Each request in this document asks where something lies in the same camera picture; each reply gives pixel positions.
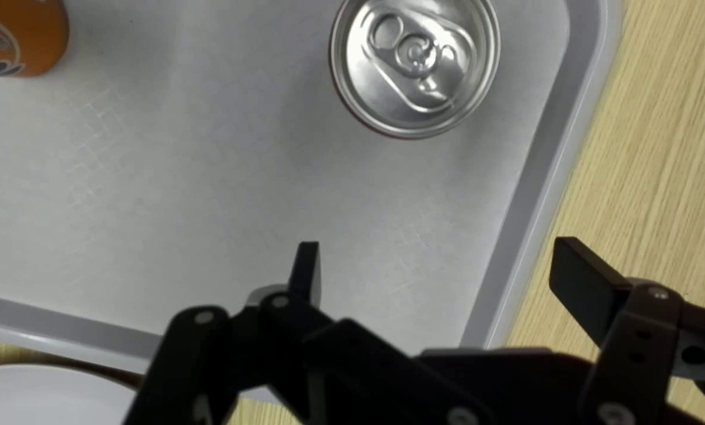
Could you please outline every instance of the black robotic claw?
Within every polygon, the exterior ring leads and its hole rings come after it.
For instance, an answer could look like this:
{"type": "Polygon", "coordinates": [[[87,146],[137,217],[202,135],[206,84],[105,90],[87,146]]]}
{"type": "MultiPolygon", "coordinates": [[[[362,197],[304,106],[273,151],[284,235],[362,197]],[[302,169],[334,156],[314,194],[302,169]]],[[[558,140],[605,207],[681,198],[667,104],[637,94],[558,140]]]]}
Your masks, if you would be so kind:
{"type": "Polygon", "coordinates": [[[598,364],[547,349],[430,349],[405,358],[318,307],[318,243],[290,282],[230,318],[178,314],[125,425],[225,423],[269,388],[302,423],[660,425],[698,423],[665,404],[671,377],[705,393],[705,310],[632,283],[575,238],[559,238],[552,292],[602,348],[598,364]]]}

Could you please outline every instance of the light wood surface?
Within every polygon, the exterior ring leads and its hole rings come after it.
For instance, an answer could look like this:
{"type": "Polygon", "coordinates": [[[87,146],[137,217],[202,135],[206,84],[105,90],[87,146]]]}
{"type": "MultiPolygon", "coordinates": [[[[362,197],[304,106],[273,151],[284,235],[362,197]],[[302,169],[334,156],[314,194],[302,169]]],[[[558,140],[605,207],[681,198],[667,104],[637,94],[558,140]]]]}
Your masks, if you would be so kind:
{"type": "MultiPolygon", "coordinates": [[[[626,35],[568,197],[549,230],[512,346],[595,358],[547,292],[549,243],[581,236],[629,276],[662,282],[705,305],[705,0],[622,0],[626,35]]],[[[0,364],[33,354],[0,346],[0,364]]],[[[705,419],[705,399],[672,399],[705,419]]],[[[284,425],[244,404],[235,423],[284,425]]]]}

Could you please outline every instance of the orange object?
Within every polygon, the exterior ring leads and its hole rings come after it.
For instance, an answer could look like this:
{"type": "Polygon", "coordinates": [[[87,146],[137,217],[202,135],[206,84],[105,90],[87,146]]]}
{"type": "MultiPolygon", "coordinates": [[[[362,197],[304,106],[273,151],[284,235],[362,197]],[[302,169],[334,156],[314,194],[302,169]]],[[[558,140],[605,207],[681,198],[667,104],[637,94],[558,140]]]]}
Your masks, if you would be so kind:
{"type": "Polygon", "coordinates": [[[0,77],[40,77],[66,53],[61,0],[0,0],[0,77]]]}

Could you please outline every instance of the can lid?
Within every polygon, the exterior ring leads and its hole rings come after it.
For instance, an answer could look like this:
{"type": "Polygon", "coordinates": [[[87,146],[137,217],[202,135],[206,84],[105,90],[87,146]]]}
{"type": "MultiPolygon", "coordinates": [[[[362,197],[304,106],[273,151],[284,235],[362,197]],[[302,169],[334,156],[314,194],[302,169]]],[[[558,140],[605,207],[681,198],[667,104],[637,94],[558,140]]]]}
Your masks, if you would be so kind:
{"type": "Polygon", "coordinates": [[[342,99],[393,138],[431,138],[473,114],[497,57],[488,0],[347,0],[330,41],[342,99]]]}

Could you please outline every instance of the pull tab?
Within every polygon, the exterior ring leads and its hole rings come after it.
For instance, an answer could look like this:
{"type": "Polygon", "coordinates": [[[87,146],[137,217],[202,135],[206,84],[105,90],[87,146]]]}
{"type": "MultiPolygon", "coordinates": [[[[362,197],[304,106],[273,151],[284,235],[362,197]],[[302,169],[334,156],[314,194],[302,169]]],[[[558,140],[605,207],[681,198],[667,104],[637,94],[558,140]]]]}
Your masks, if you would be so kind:
{"type": "Polygon", "coordinates": [[[450,106],[468,80],[475,42],[459,24],[418,9],[370,13],[365,55],[418,114],[450,106]]]}

